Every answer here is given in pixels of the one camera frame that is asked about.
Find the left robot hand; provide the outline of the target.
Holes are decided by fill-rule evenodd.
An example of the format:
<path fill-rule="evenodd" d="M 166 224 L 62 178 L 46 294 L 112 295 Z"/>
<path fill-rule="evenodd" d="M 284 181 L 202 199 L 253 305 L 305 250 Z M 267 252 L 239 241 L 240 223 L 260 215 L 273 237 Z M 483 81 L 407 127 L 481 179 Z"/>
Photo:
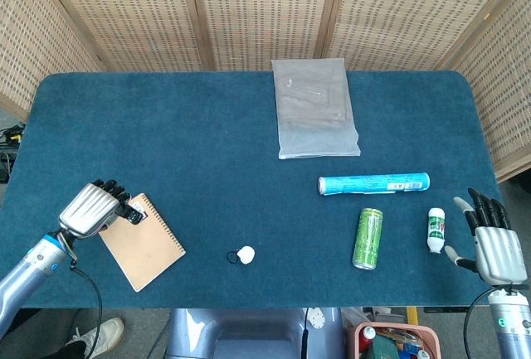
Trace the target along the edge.
<path fill-rule="evenodd" d="M 115 180 L 98 179 L 86 184 L 59 215 L 59 227 L 66 239 L 85 239 L 97 234 L 117 217 L 137 225 L 144 215 L 134 209 L 131 195 Z"/>

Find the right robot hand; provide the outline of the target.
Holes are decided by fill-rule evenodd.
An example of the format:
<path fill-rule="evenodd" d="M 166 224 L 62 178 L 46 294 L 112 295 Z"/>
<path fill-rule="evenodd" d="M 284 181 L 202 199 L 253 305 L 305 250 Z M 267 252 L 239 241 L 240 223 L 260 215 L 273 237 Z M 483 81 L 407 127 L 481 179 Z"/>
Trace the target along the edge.
<path fill-rule="evenodd" d="M 524 254 L 504 205 L 474 188 L 468 193 L 472 202 L 459 196 L 453 201 L 469 226 L 475 258 L 466 259 L 449 245 L 445 247 L 446 255 L 453 264 L 477 273 L 490 286 L 523 284 L 528 279 Z"/>

